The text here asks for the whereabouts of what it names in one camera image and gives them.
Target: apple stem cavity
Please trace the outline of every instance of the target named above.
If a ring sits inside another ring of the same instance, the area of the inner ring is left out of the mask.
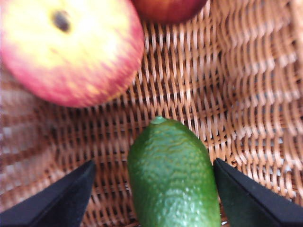
[[[56,11],[53,15],[53,22],[56,27],[63,32],[68,32],[70,29],[70,23],[65,11]]]

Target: avocado stem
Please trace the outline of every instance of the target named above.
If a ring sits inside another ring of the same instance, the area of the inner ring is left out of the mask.
[[[152,121],[151,124],[161,124],[163,122],[167,121],[166,118],[162,117],[162,116],[156,116]]]

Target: woven basket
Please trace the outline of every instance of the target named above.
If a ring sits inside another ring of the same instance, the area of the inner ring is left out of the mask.
[[[143,28],[133,86],[104,105],[44,102],[2,67],[1,210],[94,159],[83,226],[138,226],[126,157],[159,114],[187,125],[212,161],[303,206],[303,1],[213,0],[184,24]]]

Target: red apple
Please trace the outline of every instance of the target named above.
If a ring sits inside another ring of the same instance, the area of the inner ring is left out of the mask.
[[[133,0],[138,13],[159,23],[179,23],[191,19],[207,0]]]
[[[71,107],[124,92],[141,65],[130,0],[2,0],[1,59],[40,98]]]

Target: wicker basket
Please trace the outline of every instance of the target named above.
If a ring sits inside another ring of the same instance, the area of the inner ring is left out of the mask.
[[[211,160],[303,206],[303,1],[213,0],[187,23],[143,28],[133,86],[104,105],[46,103],[2,67],[1,210],[94,159],[83,226],[138,226],[126,157],[158,114],[187,125]]]

